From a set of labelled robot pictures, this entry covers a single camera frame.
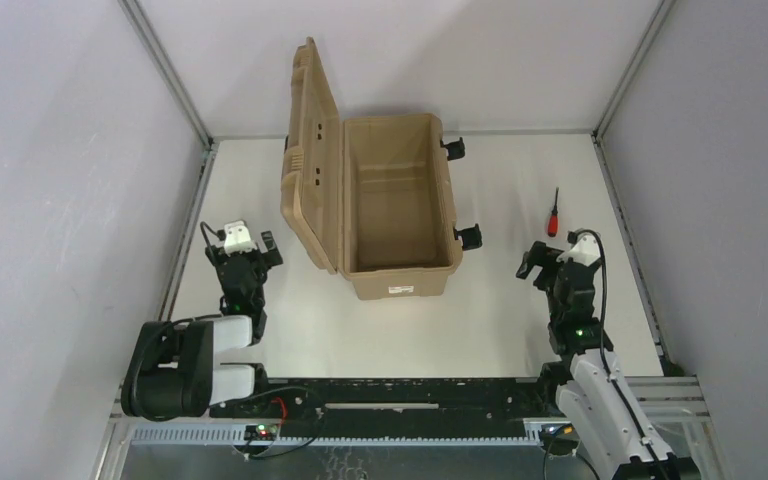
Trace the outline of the red handled screwdriver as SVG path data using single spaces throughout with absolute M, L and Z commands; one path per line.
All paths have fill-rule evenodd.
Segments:
M 550 211 L 550 216 L 547 221 L 546 233 L 550 238 L 556 237 L 559 229 L 559 209 L 558 209 L 559 190 L 560 190 L 559 187 L 555 188 L 553 204 Z

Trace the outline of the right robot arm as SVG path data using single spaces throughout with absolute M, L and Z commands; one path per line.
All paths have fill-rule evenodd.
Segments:
M 658 433 L 634 396 L 596 307 L 595 276 L 604 248 L 591 230 L 574 232 L 563 251 L 536 241 L 516 276 L 547 298 L 549 342 L 558 361 L 542 367 L 548 395 L 568 420 L 599 479 L 698 479 L 699 467 Z

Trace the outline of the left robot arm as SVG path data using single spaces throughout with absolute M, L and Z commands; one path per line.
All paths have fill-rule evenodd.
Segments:
M 253 364 L 216 363 L 225 351 L 258 344 L 267 323 L 264 285 L 283 258 L 270 231 L 254 240 L 243 222 L 226 225 L 204 248 L 221 295 L 216 313 L 145 323 L 123 385 L 125 415 L 162 422 L 199 417 L 253 394 Z

